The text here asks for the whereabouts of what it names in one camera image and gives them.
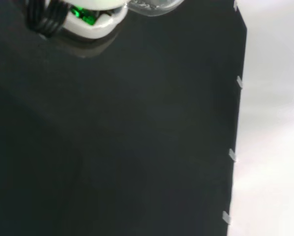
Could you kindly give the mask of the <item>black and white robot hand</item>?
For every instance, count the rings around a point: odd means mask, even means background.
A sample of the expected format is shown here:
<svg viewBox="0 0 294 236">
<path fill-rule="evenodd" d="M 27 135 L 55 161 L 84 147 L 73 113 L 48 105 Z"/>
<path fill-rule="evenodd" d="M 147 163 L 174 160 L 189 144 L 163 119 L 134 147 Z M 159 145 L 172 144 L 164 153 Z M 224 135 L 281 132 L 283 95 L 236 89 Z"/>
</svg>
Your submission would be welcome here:
<svg viewBox="0 0 294 236">
<path fill-rule="evenodd" d="M 22 3 L 29 30 L 47 38 L 67 33 L 73 41 L 102 39 L 124 20 L 128 0 L 25 0 Z"/>
</svg>

